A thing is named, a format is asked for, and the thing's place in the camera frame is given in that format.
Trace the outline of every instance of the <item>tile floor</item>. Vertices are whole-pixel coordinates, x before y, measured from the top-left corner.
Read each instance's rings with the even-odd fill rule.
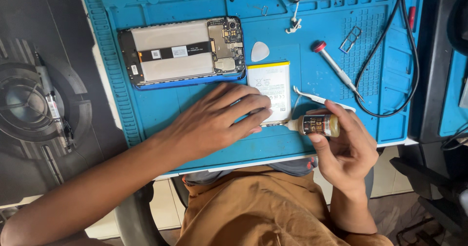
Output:
[[[380,197],[391,194],[405,193],[412,191],[408,179],[395,170],[390,164],[390,159],[398,156],[396,146],[385,148],[374,166],[374,185],[371,197]],[[315,169],[314,181],[323,190],[327,203],[331,200],[332,186]],[[167,178],[157,180],[153,187],[158,199],[150,203],[153,218],[156,226],[160,230],[180,228],[184,218],[185,208],[180,202],[172,182]],[[115,224],[114,212],[109,213],[103,219],[86,229],[89,237],[100,239],[119,237],[119,231]]]

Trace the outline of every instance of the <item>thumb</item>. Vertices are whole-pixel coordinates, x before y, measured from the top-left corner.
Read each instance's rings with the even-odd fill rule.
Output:
[[[317,152],[317,156],[319,157],[319,164],[323,164],[324,166],[328,166],[334,162],[337,162],[335,156],[332,154],[330,150],[330,145],[328,144],[328,140],[323,135],[319,134],[308,134],[307,135],[312,141],[313,148]]]

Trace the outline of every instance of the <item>liquid bottle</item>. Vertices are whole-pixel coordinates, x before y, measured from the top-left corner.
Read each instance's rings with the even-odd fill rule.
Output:
[[[298,131],[301,135],[319,134],[331,137],[340,135],[340,122],[334,114],[301,115],[296,120],[284,124],[291,131]]]

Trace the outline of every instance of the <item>right hand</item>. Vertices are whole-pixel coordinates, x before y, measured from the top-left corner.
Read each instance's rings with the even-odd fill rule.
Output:
[[[377,142],[353,111],[330,100],[325,101],[325,106],[326,109],[307,114],[332,112],[338,117],[341,128],[340,135],[331,137],[330,142],[323,135],[308,135],[318,155],[320,173],[343,193],[361,190],[364,177],[379,158]]]
[[[261,95],[257,88],[221,83],[151,138],[175,151],[177,159],[185,163],[260,132],[259,125],[272,114],[271,106],[270,98]],[[260,111],[235,122],[255,109]]]

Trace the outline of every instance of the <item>barcode sticker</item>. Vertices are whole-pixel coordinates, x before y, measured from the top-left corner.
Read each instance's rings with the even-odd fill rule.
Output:
[[[161,58],[161,54],[159,53],[159,49],[157,49],[157,50],[152,50],[152,51],[151,51],[151,56],[153,57],[153,59],[160,59],[160,58]]]
[[[57,109],[57,105],[55,104],[55,102],[47,102],[47,104],[49,105],[49,110],[50,114],[52,115],[52,118],[60,118],[59,110]]]
[[[179,57],[186,57],[186,56],[188,56],[188,54],[187,54],[187,46],[173,47],[173,48],[172,48],[172,56],[173,56],[174,58],[179,58]]]
[[[133,75],[138,75],[137,65],[132,65],[132,72],[133,72]]]

